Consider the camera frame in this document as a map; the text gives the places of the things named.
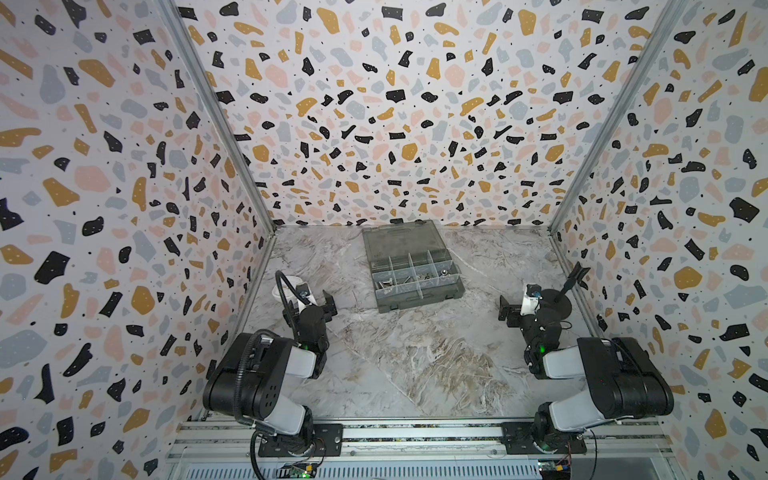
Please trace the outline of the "clear plastic organizer box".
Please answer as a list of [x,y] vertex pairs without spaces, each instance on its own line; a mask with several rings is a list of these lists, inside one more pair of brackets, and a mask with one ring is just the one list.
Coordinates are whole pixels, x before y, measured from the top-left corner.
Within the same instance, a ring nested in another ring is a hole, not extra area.
[[464,295],[460,269],[433,221],[366,228],[363,241],[379,312]]

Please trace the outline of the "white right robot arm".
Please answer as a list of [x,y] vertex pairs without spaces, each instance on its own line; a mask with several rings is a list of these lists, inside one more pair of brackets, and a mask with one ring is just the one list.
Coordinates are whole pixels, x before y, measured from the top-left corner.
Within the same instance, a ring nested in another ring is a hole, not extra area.
[[611,421],[670,414],[672,389],[636,339],[580,337],[573,346],[560,346],[566,322],[561,301],[554,290],[526,296],[520,304],[499,298],[498,318],[521,332],[531,374],[539,380],[585,381],[569,398],[540,405],[534,416],[537,435],[582,433]]

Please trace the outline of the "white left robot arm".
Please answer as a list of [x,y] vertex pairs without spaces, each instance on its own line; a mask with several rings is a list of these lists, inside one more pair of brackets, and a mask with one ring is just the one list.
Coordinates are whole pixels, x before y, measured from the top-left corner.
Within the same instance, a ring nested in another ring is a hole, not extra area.
[[311,302],[289,313],[292,339],[266,329],[239,334],[207,381],[204,408],[271,436],[309,442],[312,412],[283,395],[282,387],[288,377],[316,379],[324,369],[330,347],[326,324],[337,308],[331,294],[323,296],[323,305]]

